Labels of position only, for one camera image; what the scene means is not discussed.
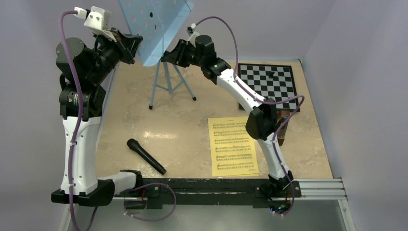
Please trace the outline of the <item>light blue music stand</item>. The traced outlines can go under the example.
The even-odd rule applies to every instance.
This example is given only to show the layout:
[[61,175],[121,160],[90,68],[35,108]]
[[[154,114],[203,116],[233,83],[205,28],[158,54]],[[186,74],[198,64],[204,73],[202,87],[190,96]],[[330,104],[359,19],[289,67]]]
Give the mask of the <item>light blue music stand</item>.
[[195,101],[196,96],[178,67],[172,65],[180,78],[173,87],[168,63],[162,61],[164,52],[191,13],[193,3],[188,0],[120,0],[119,5],[130,33],[143,37],[138,47],[143,66],[156,66],[149,109],[153,109],[157,88],[172,93],[184,85]]

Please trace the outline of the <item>brown wooden metronome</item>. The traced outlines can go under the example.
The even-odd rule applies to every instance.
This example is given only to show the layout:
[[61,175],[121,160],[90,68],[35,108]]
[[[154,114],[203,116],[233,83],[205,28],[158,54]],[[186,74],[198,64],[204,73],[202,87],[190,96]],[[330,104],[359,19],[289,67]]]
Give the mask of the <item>brown wooden metronome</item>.
[[[277,112],[277,128],[279,128],[290,116],[291,112],[287,110],[280,110]],[[282,146],[285,141],[285,134],[288,127],[289,122],[287,122],[282,128],[276,133],[276,137],[278,140],[279,146]]]

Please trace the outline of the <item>yellow sheet music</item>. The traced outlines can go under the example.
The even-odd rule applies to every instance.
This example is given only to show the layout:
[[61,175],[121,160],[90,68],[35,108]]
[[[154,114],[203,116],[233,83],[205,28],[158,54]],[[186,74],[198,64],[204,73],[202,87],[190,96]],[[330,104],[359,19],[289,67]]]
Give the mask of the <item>yellow sheet music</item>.
[[209,136],[216,139],[250,138],[245,128],[246,122],[247,117],[245,116],[209,118]]
[[255,141],[252,137],[216,139],[209,136],[213,177],[258,176]]

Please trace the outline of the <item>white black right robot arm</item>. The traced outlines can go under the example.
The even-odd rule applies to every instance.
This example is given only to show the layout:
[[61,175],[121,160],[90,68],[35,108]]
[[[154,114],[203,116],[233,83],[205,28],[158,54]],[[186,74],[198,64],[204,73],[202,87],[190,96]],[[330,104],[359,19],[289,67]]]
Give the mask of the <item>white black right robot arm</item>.
[[218,57],[212,38],[199,35],[195,42],[179,40],[175,48],[165,51],[162,61],[180,67],[198,66],[203,75],[215,85],[227,91],[248,114],[245,129],[260,145],[268,164],[270,189],[281,196],[290,188],[294,193],[293,176],[284,162],[279,147],[276,102],[266,99],[252,90],[236,74],[231,66]]

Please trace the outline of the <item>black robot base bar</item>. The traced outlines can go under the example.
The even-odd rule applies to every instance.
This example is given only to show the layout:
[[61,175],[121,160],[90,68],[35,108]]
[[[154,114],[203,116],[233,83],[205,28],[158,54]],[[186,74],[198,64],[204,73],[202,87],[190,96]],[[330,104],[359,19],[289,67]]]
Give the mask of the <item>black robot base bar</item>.
[[147,209],[164,205],[248,205],[252,208],[288,208],[293,198],[300,198],[299,181],[282,189],[268,179],[177,179],[145,178],[145,189],[125,191],[121,197],[143,198]]

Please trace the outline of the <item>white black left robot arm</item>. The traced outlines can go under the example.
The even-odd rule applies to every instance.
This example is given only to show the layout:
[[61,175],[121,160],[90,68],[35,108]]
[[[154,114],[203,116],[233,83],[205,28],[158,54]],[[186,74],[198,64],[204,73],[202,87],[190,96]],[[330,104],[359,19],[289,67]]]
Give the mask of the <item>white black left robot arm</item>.
[[65,165],[60,188],[51,194],[54,203],[106,206],[123,191],[132,197],[143,192],[139,171],[96,176],[97,138],[106,96],[102,82],[120,62],[135,62],[143,40],[115,28],[112,34],[113,39],[95,35],[91,48],[79,38],[67,38],[56,47],[56,66],[61,71],[59,103],[65,132]]

